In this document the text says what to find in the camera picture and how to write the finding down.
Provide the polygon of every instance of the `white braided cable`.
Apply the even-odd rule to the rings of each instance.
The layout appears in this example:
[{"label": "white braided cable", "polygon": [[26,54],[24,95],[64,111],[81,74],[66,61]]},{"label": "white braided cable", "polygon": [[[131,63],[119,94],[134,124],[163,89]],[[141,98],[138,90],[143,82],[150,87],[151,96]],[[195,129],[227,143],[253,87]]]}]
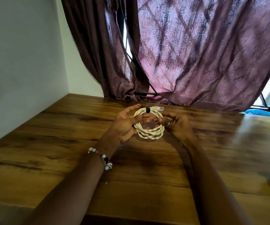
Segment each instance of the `white braided cable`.
[{"label": "white braided cable", "polygon": [[[163,117],[162,114],[159,113],[158,111],[158,110],[164,110],[162,107],[152,106],[150,107],[150,109],[151,109],[151,113],[154,114],[156,117],[158,118]],[[144,113],[146,113],[146,107],[137,110],[136,113],[134,114],[134,117],[137,115],[144,114]],[[135,124],[134,127],[141,138],[152,139],[152,140],[157,140],[161,138],[163,136],[163,132],[165,129],[163,125],[160,125],[159,127],[154,128],[152,130],[145,130],[144,128],[142,128],[140,123]]]}]

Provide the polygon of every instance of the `person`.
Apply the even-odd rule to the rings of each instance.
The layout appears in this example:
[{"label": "person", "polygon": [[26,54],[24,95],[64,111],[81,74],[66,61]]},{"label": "person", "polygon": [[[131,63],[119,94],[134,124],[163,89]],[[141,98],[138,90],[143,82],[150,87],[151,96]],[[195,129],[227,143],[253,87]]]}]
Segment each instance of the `person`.
[{"label": "person", "polygon": [[[113,124],[95,145],[99,154],[89,153],[42,200],[23,224],[80,224],[105,170],[100,155],[105,154],[110,160],[117,147],[137,133],[133,124],[147,124],[151,121],[148,119],[151,115],[147,113],[136,117],[128,116],[129,112],[140,107],[141,105],[137,104],[118,113]],[[155,117],[152,121],[168,126],[168,130],[187,150],[198,186],[204,223],[251,224],[245,211],[207,158],[186,115],[165,111],[161,113],[163,118]]]}]

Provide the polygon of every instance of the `forearm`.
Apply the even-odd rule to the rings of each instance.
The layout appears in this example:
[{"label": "forearm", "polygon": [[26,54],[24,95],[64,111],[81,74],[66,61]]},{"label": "forearm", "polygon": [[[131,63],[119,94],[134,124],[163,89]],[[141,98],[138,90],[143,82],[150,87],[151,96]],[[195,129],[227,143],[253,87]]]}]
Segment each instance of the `forearm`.
[{"label": "forearm", "polygon": [[245,211],[210,163],[195,135],[183,142],[186,147],[200,194],[203,217],[207,224],[251,224]]},{"label": "forearm", "polygon": [[101,154],[111,158],[117,143],[104,135],[89,153],[36,207],[24,224],[80,224],[104,171]]}]

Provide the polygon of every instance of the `curtain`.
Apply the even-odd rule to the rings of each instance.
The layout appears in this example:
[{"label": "curtain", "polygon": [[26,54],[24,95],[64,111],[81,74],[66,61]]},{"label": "curtain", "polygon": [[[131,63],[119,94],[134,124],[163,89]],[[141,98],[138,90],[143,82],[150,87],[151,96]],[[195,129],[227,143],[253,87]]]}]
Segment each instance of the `curtain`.
[{"label": "curtain", "polygon": [[81,59],[101,84],[104,96],[138,100],[135,90],[148,91],[136,77],[117,24],[119,0],[61,0]]},{"label": "curtain", "polygon": [[149,101],[241,112],[260,95],[270,78],[270,0],[137,0],[134,8],[132,53],[161,95]]}]

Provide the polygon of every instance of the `white wall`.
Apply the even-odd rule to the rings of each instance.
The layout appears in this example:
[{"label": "white wall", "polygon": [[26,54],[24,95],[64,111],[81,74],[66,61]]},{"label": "white wall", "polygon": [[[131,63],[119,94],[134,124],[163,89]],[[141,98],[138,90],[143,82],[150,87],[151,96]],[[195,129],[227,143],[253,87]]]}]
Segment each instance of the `white wall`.
[{"label": "white wall", "polygon": [[104,97],[101,85],[88,72],[69,30],[61,0],[57,0],[69,92]]},{"label": "white wall", "polygon": [[0,0],[0,138],[68,92],[55,0]]}]

